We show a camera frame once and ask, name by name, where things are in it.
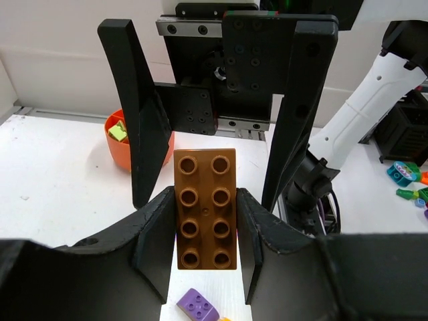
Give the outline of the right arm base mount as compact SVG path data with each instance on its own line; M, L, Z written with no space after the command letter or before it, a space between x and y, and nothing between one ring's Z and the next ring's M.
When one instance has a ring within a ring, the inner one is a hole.
M317 200L315 207L308 211L294 209L285 196L279 198L278 205L280 218L307 236L341 233L340 207L333 195Z

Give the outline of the colourful toy pile background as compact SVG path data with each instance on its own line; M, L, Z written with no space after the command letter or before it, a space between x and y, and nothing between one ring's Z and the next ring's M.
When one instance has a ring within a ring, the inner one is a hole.
M414 202L424 209L427 219L427 171L422 171L413 162L395 161L388 169L387 175L399 187L395 194L402 199Z

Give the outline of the light green lego brick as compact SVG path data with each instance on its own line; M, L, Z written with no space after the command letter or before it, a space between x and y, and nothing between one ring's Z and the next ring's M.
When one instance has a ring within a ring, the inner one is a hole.
M128 138L126 126L119 120L115 125L108 129L108 135L118 142L123 142Z

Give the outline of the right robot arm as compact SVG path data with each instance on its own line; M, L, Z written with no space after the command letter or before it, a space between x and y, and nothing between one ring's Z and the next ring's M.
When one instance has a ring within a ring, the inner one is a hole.
M338 33L382 20L389 26L368 74L310 136ZM282 101L261 203L272 210L289 183L319 197L352 147L427 78L424 1L192 1L156 27L174 84L153 81L131 20L105 19L97 30L128 130L136 208L150 199L172 132L213 135L226 118L257 128L275 94Z

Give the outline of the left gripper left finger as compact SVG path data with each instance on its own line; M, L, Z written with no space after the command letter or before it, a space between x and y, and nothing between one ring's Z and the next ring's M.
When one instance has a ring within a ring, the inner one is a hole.
M1 241L2 320L158 320L175 243L175 192L73 246Z

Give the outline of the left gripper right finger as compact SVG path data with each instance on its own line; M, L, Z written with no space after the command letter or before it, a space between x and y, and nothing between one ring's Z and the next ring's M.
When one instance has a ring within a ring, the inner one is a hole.
M308 237L238 189L245 302L254 320L426 320L427 236Z

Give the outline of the purple printed lego brick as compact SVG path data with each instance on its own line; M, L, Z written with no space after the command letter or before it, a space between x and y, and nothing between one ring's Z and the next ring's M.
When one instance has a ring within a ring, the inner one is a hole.
M196 289L190 288L177 302L177 306L192 321L218 321L217 309Z

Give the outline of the black crate background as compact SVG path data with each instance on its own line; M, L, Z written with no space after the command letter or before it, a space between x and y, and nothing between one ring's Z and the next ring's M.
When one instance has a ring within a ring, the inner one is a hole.
M380 121L374 141L381 162L403 161L422 166L427 161L427 100L412 90Z

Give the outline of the brown long lego brick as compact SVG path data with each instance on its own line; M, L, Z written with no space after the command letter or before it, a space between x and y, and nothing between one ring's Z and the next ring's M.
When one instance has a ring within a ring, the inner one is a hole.
M177 267L237 267L236 151L175 150Z

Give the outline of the aluminium rail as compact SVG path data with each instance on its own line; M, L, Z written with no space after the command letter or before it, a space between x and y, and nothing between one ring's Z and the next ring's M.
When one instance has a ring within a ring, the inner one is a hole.
M96 124L104 123L107 120L107 115L13 106L1 116L1 124L7 122L13 115L73 120ZM220 117L218 118L217 132L215 133L215 136L265 141L265 133L268 132L269 129L270 123L265 121Z

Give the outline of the orange divided round container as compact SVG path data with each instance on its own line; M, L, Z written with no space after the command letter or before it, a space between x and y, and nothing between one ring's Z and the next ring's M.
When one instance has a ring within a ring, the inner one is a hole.
M108 135L108 129L119 120L126 126L128 138L123 142L118 142ZM104 132L108 143L110 154L115 164L121 169L131 172L131 131L125 122L124 112L119 109L113 112L104 123ZM175 133L170 132L169 139L165 142L164 132L157 132L153 129L144 129L141 134L140 147L141 159L144 169L148 173L158 175L162 167L168 163L172 157L175 145Z

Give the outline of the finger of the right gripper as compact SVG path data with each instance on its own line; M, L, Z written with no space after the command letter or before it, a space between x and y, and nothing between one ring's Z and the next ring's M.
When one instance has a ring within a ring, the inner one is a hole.
M272 138L261 199L268 211L274 209L278 195L305 157L335 48L335 21L300 20L296 23L286 92Z
M105 19L97 29L128 132L132 202L144 207L169 149L171 127L130 19Z

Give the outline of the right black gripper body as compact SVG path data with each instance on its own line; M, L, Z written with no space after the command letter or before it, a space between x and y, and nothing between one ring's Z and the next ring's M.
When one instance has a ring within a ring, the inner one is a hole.
M177 132L213 135L218 118L269 122L282 98L298 21L336 22L333 15L261 11L256 5L179 3L156 21L174 84L158 93Z

